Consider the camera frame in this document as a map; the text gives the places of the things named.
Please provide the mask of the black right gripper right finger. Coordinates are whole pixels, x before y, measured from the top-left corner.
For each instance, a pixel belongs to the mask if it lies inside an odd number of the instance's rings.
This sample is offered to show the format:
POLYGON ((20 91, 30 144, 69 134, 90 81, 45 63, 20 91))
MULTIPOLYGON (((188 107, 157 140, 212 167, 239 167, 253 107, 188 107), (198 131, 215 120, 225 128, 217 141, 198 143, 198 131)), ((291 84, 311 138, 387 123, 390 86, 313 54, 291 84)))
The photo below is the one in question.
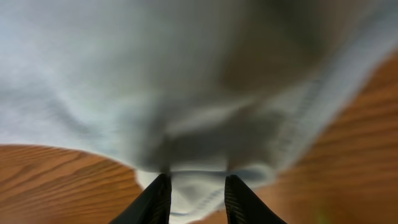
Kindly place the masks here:
POLYGON ((225 179, 224 204, 228 224, 287 224, 236 175, 225 179))

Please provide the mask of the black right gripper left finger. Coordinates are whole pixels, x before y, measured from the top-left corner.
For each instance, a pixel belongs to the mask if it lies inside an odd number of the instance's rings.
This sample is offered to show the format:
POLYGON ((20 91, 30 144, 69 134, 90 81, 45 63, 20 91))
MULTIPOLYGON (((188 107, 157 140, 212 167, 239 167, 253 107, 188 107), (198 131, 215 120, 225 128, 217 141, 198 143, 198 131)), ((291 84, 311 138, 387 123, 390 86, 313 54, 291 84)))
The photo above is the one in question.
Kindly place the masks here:
POLYGON ((170 176, 160 174, 109 224, 169 224, 171 194, 170 176))

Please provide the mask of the light blue t-shirt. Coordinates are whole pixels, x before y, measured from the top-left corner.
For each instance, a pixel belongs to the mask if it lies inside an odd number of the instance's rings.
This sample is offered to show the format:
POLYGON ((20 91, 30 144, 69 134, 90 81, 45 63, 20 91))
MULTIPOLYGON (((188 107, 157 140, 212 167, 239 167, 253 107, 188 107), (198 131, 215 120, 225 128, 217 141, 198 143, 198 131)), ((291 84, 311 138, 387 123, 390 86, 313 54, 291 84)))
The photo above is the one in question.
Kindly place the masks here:
POLYGON ((1 142, 100 154, 172 223, 299 160, 397 47, 396 1, 1 2, 1 142))

